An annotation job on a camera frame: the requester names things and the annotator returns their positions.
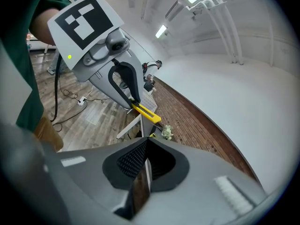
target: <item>ceiling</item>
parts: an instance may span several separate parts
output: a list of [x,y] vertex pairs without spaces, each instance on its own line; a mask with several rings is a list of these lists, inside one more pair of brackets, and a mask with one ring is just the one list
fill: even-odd
[[[168,30],[159,38],[159,43],[166,49],[173,49],[176,47],[183,47],[188,44],[198,43],[199,41],[208,38],[216,38],[219,33],[212,23],[209,15],[204,11],[200,19],[196,22],[182,21],[182,25],[174,27],[165,19],[165,14],[169,11],[172,5],[177,0],[107,0],[113,7],[112,3],[118,1],[122,5],[123,13],[131,13],[137,20],[143,24],[153,34],[155,34],[162,24],[168,27]],[[187,6],[195,5],[183,0]],[[247,36],[261,34],[268,35],[269,20],[266,15],[266,0],[224,0],[230,10],[235,21],[239,33],[244,33]],[[269,6],[270,16],[273,20],[278,20],[274,24],[274,33],[282,34],[283,37],[288,37],[290,31],[286,25],[280,23],[278,16],[278,8],[272,4]]]

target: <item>person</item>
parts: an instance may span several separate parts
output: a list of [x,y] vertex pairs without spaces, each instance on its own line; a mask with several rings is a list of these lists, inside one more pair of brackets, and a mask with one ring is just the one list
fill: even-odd
[[153,80],[152,78],[152,75],[151,74],[148,74],[147,77],[144,79],[144,88],[150,92],[153,88],[154,88],[154,84],[155,84],[155,81]]
[[[51,64],[47,68],[47,72],[50,75],[54,75],[55,74],[57,60],[58,60],[59,55],[60,55],[60,52],[56,49],[55,54],[53,56],[53,59],[51,61]],[[66,65],[65,61],[62,59],[61,62],[60,62],[60,74],[62,74],[64,72],[64,70],[65,70],[66,67],[67,67],[67,65]]]
[[151,74],[153,78],[156,71],[162,67],[162,64],[163,63],[161,62],[161,60],[157,60],[155,62],[148,62],[146,65],[147,68],[143,69],[144,78],[146,78],[149,74]]
[[[9,9],[3,9],[5,18],[1,29],[0,52],[1,66],[9,67],[13,64],[21,75],[20,81],[24,81],[30,87],[30,94],[24,99],[24,105],[16,118],[16,124],[34,133],[41,141],[51,143],[58,151],[63,147],[62,138],[58,135],[44,111],[39,97],[38,86],[35,79],[29,52],[26,46],[28,30],[40,41],[55,45],[47,26],[47,21],[61,9],[75,0],[17,0],[18,2]],[[15,96],[15,102],[20,103],[19,95]]]

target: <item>gray surface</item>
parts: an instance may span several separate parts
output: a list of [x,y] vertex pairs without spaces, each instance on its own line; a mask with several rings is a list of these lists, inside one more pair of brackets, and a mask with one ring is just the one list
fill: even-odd
[[[73,72],[77,79],[81,82],[87,81],[95,72],[97,72],[99,69],[101,69],[103,66],[105,66],[107,63],[109,63],[112,59],[116,58],[119,54],[113,54],[110,55],[102,60],[96,61],[93,60],[92,54],[96,56],[96,53],[99,49],[101,49],[103,45],[96,44],[94,45],[89,52],[87,52],[82,59],[80,59],[75,67],[73,68]],[[120,54],[126,51],[129,48],[129,46],[124,47],[121,51]],[[86,59],[89,59],[89,65],[87,66]]]
[[115,31],[108,34],[105,43],[106,43],[106,46],[109,51],[111,51],[112,53],[119,53],[118,50],[115,50],[115,51],[113,50],[113,46],[115,44],[122,44],[122,47],[126,47],[129,44],[129,40],[125,38],[121,29],[118,28]]
[[108,56],[109,50],[106,46],[106,44],[95,44],[88,53],[85,54],[83,58],[83,63],[86,66],[91,66],[96,63],[97,60],[104,59],[106,56]]
[[[128,221],[112,214],[105,207],[105,204],[95,201],[94,195],[91,197],[85,193],[63,168],[59,157],[52,148],[51,151],[50,153],[47,152],[46,164],[49,174],[67,207],[71,224],[129,224]],[[85,176],[81,177],[81,180],[86,181]]]
[[80,189],[90,198],[104,206],[111,212],[124,207],[128,191],[115,189],[102,172],[102,164],[109,155],[123,149],[140,138],[132,139],[123,143],[117,143],[102,148],[89,150],[77,150],[58,153],[59,159],[82,156],[85,162],[66,167],[67,173]]
[[[67,208],[49,173],[45,172],[45,158],[41,145],[30,131],[0,122],[1,178],[10,183],[8,192],[17,203],[15,210],[29,207],[50,224],[69,224]],[[6,202],[12,202],[6,194]]]
[[187,177],[172,191],[152,193],[142,210],[133,219],[145,225],[214,224],[237,218],[219,191],[214,179],[227,175],[256,202],[266,194],[251,178],[209,152],[175,142],[162,140],[167,146],[183,153],[189,163]]
[[151,133],[151,130],[152,130],[152,127],[153,127],[152,122],[142,115],[141,116],[142,136],[143,137],[149,137],[150,133]]

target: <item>power outlet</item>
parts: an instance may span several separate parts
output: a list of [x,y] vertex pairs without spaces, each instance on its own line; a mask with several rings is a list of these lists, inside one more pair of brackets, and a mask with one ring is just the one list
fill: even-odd
[[78,104],[79,106],[82,106],[82,105],[85,103],[85,101],[84,101],[85,99],[86,99],[86,97],[81,97],[81,99],[78,101],[77,104]]

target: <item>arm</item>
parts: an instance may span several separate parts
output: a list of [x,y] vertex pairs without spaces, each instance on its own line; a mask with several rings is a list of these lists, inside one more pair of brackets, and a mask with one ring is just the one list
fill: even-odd
[[42,42],[55,45],[47,22],[73,1],[76,0],[41,0],[30,24],[31,33]]
[[40,15],[38,15],[31,23],[30,25],[31,33],[41,42],[50,45],[55,45],[52,36],[50,34],[47,22],[58,12],[59,10],[55,8],[48,9],[42,12]]

